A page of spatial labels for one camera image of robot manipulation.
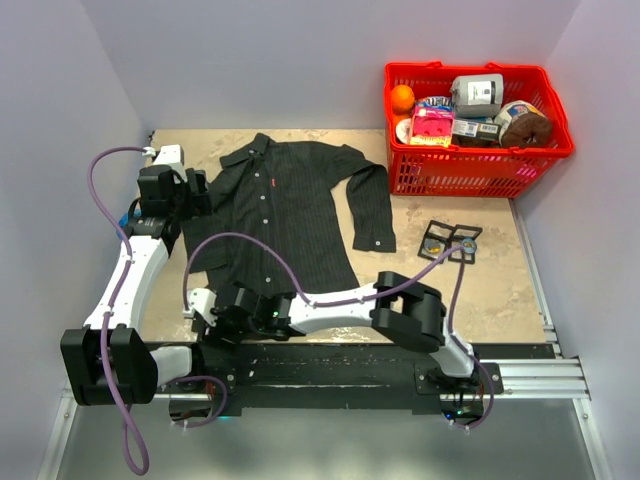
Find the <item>black pinstriped button shirt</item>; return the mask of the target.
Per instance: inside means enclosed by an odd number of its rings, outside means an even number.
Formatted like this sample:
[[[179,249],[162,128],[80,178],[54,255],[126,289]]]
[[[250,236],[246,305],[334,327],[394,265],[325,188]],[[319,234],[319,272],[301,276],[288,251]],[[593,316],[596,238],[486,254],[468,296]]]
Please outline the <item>black pinstriped button shirt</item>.
[[[396,250],[387,171],[348,145],[259,133],[220,165],[208,185],[211,214],[183,225],[190,270],[205,273],[213,289],[239,283],[266,296],[292,292],[288,269],[306,293],[358,287],[332,196],[341,181],[354,249]]]

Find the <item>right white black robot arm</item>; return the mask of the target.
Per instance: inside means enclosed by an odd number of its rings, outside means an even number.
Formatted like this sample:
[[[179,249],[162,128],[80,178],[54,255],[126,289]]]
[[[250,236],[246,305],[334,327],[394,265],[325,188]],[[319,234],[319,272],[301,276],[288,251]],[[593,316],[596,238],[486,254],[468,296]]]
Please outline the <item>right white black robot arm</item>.
[[[192,289],[186,298],[185,313],[228,342],[288,341],[329,329],[366,327],[404,350],[430,355],[456,392],[469,392],[481,380],[473,348],[455,337],[441,293],[394,272],[337,292],[269,297],[231,284],[216,291]]]

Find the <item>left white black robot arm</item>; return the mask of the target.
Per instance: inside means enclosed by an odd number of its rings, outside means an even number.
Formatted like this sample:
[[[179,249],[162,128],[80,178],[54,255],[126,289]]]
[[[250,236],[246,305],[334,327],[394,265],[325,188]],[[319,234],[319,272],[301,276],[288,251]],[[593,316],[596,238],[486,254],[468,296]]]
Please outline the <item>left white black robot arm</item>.
[[[211,211],[205,174],[145,167],[138,186],[141,215],[124,229],[104,295],[83,326],[65,331],[60,341],[72,392],[83,406],[112,404],[113,389],[126,404],[146,404],[172,380],[185,392],[200,390],[207,380],[207,368],[193,359],[190,345],[151,349],[138,332],[182,222]]]

